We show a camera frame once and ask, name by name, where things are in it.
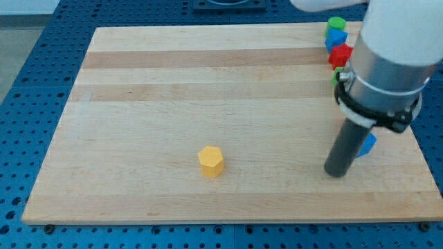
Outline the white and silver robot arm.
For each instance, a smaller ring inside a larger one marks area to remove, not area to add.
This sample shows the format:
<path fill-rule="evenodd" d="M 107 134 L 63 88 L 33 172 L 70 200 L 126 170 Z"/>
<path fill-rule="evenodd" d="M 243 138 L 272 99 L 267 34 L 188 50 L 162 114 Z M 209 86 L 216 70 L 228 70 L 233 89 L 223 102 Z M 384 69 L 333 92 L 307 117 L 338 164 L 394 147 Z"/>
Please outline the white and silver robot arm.
<path fill-rule="evenodd" d="M 442 0 L 369 0 L 347 66 L 350 98 L 380 112 L 403 111 L 442 61 Z"/>

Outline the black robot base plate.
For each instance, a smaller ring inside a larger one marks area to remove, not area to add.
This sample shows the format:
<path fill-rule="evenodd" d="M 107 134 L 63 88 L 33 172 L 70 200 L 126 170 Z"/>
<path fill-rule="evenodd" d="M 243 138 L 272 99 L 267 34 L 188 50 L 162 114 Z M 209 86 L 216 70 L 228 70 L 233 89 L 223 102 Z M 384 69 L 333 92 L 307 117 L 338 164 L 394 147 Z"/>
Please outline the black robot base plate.
<path fill-rule="evenodd" d="M 192 0 L 194 11 L 265 10 L 267 0 Z"/>

